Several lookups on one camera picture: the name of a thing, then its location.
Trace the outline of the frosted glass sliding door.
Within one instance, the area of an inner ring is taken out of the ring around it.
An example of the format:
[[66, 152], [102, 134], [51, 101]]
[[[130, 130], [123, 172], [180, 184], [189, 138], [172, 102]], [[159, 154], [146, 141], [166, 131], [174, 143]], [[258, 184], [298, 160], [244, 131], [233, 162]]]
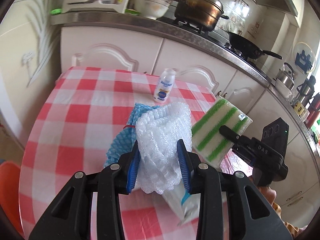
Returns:
[[15, 0], [1, 22], [1, 114], [22, 145], [60, 75], [53, 2]]

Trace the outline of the white kitchen cabinets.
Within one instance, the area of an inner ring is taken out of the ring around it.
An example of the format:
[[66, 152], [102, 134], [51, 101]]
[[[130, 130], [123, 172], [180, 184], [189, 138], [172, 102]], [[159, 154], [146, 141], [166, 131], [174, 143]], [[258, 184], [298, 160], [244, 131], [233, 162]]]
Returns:
[[180, 81], [208, 88], [224, 96], [252, 119], [247, 137], [261, 138], [263, 128], [282, 118], [289, 125], [285, 163], [287, 178], [273, 184], [282, 218], [303, 227], [319, 208], [319, 176], [315, 156], [303, 133], [304, 124], [270, 85], [189, 46], [136, 31], [105, 27], [64, 27], [61, 67], [121, 69], [159, 75], [166, 68]]

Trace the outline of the orange plastic trash bucket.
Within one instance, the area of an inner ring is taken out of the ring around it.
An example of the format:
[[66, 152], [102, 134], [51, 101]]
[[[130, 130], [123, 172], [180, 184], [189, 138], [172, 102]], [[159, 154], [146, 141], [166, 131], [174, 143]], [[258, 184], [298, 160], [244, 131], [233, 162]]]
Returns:
[[20, 167], [11, 161], [2, 162], [1, 207], [14, 229], [24, 237], [18, 201], [19, 181]]

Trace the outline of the black frying pan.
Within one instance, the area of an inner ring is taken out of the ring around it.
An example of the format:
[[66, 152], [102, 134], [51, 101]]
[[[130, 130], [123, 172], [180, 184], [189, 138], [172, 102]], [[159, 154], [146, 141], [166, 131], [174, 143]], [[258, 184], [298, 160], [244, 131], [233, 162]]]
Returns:
[[228, 32], [228, 35], [229, 35], [229, 43], [231, 44], [231, 46], [234, 49], [240, 51], [246, 59], [250, 58], [250, 59], [256, 60], [264, 55], [268, 55], [279, 60], [283, 59], [281, 55], [269, 50], [262, 50], [250, 40], [236, 33]]

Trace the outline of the white foam fruit net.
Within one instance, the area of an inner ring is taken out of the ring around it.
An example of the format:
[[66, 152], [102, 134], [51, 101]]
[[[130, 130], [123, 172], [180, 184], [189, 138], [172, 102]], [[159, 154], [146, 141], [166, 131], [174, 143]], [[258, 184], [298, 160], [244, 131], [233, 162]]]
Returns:
[[177, 142], [192, 150], [191, 111], [183, 102], [151, 109], [138, 118], [136, 139], [140, 152], [137, 183], [145, 193], [163, 194], [182, 179]]

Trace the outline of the blue mesh cloth bundle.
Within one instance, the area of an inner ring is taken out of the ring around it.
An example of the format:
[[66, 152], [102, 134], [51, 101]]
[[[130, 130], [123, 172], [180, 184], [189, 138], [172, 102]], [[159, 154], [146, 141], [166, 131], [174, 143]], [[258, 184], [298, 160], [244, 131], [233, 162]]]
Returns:
[[117, 163], [120, 156], [127, 152], [131, 152], [136, 141], [135, 125], [142, 114], [158, 109], [160, 106], [148, 106], [141, 103], [135, 103], [133, 110], [130, 113], [129, 119], [124, 128], [116, 135], [111, 143], [110, 148], [106, 152], [106, 161], [104, 167], [113, 163]]

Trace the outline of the steel kettle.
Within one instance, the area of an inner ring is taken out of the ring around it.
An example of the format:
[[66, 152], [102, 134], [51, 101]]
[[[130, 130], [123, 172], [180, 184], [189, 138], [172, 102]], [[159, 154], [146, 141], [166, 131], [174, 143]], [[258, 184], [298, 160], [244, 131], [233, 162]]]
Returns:
[[290, 91], [292, 91], [295, 85], [296, 77], [297, 73], [293, 67], [289, 63], [284, 62], [283, 66], [279, 68], [279, 72], [276, 75], [276, 80], [281, 81]]

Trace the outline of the green striped white sponge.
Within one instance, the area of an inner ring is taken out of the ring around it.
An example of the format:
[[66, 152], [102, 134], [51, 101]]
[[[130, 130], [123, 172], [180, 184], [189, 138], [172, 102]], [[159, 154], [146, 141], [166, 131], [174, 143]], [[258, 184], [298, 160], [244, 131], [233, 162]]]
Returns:
[[228, 100], [218, 96], [213, 106], [192, 127], [193, 149], [212, 167], [219, 168], [233, 143], [219, 132], [227, 126], [242, 135], [253, 120]]

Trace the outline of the green small lid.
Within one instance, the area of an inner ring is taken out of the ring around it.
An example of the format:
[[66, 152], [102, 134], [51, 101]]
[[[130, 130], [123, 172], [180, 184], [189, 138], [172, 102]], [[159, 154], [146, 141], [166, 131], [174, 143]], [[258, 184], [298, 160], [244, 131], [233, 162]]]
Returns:
[[61, 8], [56, 8], [50, 11], [51, 15], [58, 15], [62, 13], [62, 9]]

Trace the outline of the brown steel cooking pot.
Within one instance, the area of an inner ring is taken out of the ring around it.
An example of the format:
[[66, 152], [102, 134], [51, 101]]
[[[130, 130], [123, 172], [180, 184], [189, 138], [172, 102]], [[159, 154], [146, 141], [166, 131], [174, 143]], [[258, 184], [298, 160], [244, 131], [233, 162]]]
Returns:
[[213, 31], [220, 18], [225, 20], [223, 4], [219, 0], [178, 0], [175, 22], [196, 25], [200, 31]]

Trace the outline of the small white yogurt bottle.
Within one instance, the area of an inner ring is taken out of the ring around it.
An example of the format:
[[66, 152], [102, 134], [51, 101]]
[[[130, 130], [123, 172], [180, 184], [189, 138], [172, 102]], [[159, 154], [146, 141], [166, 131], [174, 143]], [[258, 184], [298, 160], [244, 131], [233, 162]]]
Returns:
[[165, 69], [160, 75], [157, 82], [153, 99], [158, 103], [164, 103], [169, 97], [169, 94], [175, 83], [176, 71], [173, 69]]

